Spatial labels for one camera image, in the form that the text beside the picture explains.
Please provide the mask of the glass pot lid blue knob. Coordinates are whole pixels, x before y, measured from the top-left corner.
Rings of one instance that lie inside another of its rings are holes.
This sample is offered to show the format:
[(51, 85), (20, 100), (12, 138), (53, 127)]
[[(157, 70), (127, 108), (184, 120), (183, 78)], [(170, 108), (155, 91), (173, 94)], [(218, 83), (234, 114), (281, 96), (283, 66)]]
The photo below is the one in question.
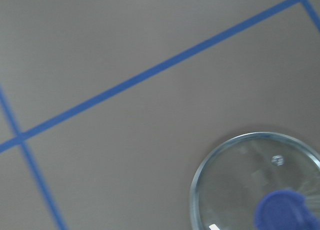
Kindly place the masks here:
[(320, 155), (291, 136), (254, 132), (213, 149), (190, 186), (193, 229), (319, 229)]

